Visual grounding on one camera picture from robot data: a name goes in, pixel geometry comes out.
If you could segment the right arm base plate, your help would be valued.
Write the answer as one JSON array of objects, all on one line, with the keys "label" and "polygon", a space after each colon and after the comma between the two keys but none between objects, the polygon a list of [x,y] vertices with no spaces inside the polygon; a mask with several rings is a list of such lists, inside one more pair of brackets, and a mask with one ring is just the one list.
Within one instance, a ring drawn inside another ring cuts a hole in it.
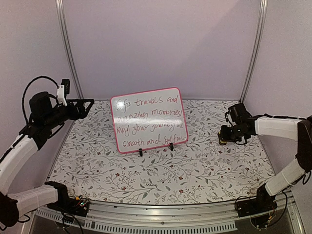
[{"label": "right arm base plate", "polygon": [[246,200],[236,200],[234,203],[234,209],[238,213],[239,217],[251,216],[260,214],[263,212],[273,211],[277,208],[275,196],[269,196],[268,198],[253,198],[249,197]]}]

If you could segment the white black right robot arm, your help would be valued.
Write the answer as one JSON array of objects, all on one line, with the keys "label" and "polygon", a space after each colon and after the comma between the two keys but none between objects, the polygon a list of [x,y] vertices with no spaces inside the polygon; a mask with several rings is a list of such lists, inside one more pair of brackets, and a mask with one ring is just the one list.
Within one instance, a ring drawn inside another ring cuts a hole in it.
[{"label": "white black right robot arm", "polygon": [[312,171],[312,118],[252,116],[243,103],[238,103],[228,108],[225,119],[227,124],[222,125],[217,134],[221,145],[228,142],[245,145],[252,136],[281,137],[297,142],[294,160],[264,182],[254,199],[238,201],[234,206],[240,217],[276,209],[275,196]]}]

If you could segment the pink framed whiteboard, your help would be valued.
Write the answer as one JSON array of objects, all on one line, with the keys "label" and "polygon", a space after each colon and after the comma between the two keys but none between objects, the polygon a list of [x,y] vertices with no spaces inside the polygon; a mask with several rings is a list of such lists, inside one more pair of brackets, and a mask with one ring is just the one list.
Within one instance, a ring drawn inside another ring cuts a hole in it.
[{"label": "pink framed whiteboard", "polygon": [[181,91],[177,87],[114,96],[110,104],[117,150],[121,154],[189,140]]}]

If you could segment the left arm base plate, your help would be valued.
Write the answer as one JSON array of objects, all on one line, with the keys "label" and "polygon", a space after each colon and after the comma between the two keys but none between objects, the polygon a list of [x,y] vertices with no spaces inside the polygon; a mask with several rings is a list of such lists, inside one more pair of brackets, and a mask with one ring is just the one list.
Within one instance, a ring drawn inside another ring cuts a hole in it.
[{"label": "left arm base plate", "polygon": [[90,206],[89,198],[68,198],[63,201],[57,201],[55,203],[48,204],[49,209],[64,212],[71,215],[77,215],[86,217]]}]

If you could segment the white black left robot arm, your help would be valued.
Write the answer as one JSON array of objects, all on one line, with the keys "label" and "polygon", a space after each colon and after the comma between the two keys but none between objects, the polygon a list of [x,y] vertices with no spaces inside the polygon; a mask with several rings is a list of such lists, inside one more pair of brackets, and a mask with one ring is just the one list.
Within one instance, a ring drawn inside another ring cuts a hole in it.
[{"label": "white black left robot arm", "polygon": [[82,228],[78,217],[88,214],[90,200],[81,195],[70,197],[66,185],[58,182],[48,181],[16,194],[8,192],[24,164],[63,128],[66,121],[86,118],[95,103],[93,99],[67,99],[69,79],[63,79],[56,88],[56,95],[43,91],[29,100],[31,113],[24,116],[26,125],[0,158],[1,231],[30,221],[28,213],[41,206],[61,212],[64,229],[67,229],[69,222],[77,223]]}]

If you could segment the yellow whiteboard eraser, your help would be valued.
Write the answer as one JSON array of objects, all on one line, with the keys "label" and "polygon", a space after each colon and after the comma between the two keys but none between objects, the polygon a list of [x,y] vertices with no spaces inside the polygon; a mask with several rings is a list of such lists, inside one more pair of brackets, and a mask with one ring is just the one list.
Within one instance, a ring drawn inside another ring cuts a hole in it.
[{"label": "yellow whiteboard eraser", "polygon": [[223,140],[222,140],[221,132],[218,132],[218,133],[217,133],[217,136],[218,136],[218,142],[219,142],[220,145],[226,145],[226,144],[227,144],[226,141],[223,141]]}]

